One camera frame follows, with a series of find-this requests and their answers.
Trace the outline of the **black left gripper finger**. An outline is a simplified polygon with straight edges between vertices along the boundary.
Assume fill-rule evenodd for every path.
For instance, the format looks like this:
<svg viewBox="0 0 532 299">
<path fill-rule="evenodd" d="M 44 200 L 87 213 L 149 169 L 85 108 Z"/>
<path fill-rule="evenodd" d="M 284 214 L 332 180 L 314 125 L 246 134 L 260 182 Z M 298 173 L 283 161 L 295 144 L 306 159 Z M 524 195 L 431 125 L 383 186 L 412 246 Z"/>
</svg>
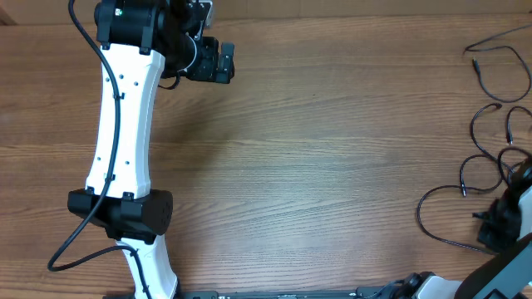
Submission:
<svg viewBox="0 0 532 299">
<path fill-rule="evenodd" d="M 219 68 L 216 72 L 215 82 L 220 84 L 229 84 L 234 78 L 234 67 Z"/>
<path fill-rule="evenodd" d="M 234 49 L 231 42 L 223 42 L 220 47 L 219 69 L 234 69 Z"/>
</svg>

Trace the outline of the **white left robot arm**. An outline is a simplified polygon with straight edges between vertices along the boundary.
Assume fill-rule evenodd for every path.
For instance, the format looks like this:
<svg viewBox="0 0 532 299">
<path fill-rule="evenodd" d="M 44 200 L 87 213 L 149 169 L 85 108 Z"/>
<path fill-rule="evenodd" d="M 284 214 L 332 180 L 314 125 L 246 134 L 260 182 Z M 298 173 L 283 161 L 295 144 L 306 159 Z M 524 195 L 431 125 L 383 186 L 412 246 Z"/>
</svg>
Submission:
<svg viewBox="0 0 532 299">
<path fill-rule="evenodd" d="M 136 298 L 180 292 L 165 241 L 173 197 L 151 185 L 150 133 L 162 80 L 227 84 L 234 77 L 234 45 L 204 34 L 213 10 L 210 0 L 108 0 L 95 8 L 92 45 L 102 70 L 96 152 L 84 187 L 69 193 L 67 207 L 115 241 Z"/>
</svg>

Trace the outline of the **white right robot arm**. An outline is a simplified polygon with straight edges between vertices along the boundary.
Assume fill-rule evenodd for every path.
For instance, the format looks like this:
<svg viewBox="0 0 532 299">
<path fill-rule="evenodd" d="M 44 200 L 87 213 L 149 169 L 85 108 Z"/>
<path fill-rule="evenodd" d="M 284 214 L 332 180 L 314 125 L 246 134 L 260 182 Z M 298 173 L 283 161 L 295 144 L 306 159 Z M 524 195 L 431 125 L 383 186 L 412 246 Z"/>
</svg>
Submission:
<svg viewBox="0 0 532 299">
<path fill-rule="evenodd" d="M 392 293 L 393 298 L 523 298 L 531 283 L 531 160 L 512 174 L 502 174 L 507 189 L 490 208 L 473 216 L 482 221 L 478 234 L 485 249 L 437 237 L 416 220 L 428 237 L 493 256 L 463 281 L 446 280 L 432 272 L 414 273 Z"/>
</svg>

